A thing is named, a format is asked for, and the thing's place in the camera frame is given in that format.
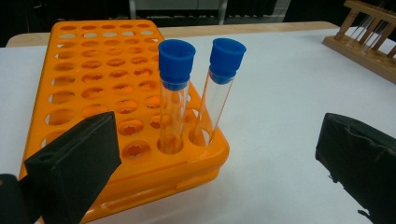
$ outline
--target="glass test tube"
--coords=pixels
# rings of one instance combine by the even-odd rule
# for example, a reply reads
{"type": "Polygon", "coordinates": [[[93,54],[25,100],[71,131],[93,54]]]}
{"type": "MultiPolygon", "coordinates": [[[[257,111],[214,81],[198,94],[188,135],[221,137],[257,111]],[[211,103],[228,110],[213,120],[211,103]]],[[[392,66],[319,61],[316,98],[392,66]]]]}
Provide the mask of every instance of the glass test tube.
{"type": "Polygon", "coordinates": [[[212,142],[233,78],[246,50],[244,45],[228,38],[213,41],[201,106],[195,128],[189,135],[195,145],[204,147],[212,142]]]}
{"type": "Polygon", "coordinates": [[[164,40],[158,47],[161,77],[159,150],[176,154],[182,149],[182,134],[195,48],[181,40],[164,40]]]}

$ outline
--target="orange plastic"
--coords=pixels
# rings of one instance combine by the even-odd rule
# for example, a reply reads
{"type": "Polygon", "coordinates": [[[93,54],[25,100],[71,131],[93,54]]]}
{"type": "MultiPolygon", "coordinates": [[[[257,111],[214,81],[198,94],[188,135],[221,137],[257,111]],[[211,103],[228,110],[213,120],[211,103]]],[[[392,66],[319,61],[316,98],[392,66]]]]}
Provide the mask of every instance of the orange plastic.
{"type": "Polygon", "coordinates": [[[162,40],[143,20],[63,21],[52,29],[23,160],[82,119],[116,112],[122,165],[83,222],[204,184],[228,158],[220,129],[209,147],[189,140],[200,104],[192,84],[183,149],[175,155],[158,150],[162,40]]]}

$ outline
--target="blue cap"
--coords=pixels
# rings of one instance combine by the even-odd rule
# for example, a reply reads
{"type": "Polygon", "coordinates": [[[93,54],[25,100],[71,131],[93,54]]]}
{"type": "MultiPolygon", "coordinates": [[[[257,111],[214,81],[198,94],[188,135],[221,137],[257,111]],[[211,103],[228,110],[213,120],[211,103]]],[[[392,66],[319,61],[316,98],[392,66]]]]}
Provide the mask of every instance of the blue cap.
{"type": "Polygon", "coordinates": [[[227,84],[233,80],[246,51],[247,48],[236,40],[215,39],[209,67],[212,80],[218,84],[227,84]]]}
{"type": "Polygon", "coordinates": [[[195,48],[182,40],[164,40],[158,47],[159,68],[163,86],[171,91],[179,91],[190,80],[195,48]]]}

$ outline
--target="wooden test tube rack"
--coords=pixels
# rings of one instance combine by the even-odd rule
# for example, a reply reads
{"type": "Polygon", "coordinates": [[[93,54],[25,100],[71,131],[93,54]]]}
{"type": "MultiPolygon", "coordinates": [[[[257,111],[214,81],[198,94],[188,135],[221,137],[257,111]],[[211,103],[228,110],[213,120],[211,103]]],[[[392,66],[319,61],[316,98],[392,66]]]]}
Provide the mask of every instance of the wooden test tube rack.
{"type": "Polygon", "coordinates": [[[351,8],[351,10],[339,32],[334,36],[325,37],[323,44],[396,84],[396,60],[393,58],[396,54],[396,45],[390,52],[381,52],[379,50],[396,28],[396,14],[357,0],[346,0],[345,6],[351,8]],[[359,13],[371,16],[373,21],[368,25],[366,32],[360,40],[351,40],[351,37],[346,35],[346,31],[350,28],[359,13]],[[364,42],[381,21],[385,21],[389,25],[383,31],[378,41],[365,51],[365,53],[362,53],[361,47],[363,47],[364,42]]]}

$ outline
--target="white tabletop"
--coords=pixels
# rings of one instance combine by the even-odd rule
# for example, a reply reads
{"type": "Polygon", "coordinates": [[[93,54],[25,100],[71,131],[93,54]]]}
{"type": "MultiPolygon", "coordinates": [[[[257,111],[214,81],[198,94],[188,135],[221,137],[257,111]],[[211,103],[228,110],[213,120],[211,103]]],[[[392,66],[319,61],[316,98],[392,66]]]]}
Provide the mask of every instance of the white tabletop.
{"type": "MultiPolygon", "coordinates": [[[[396,86],[321,44],[336,32],[225,35],[247,53],[219,123],[231,153],[218,178],[92,223],[371,223],[315,147],[327,112],[396,137],[396,86]]],[[[183,38],[198,92],[215,37],[183,38]]],[[[19,172],[45,50],[0,49],[1,174],[19,172]]]]}

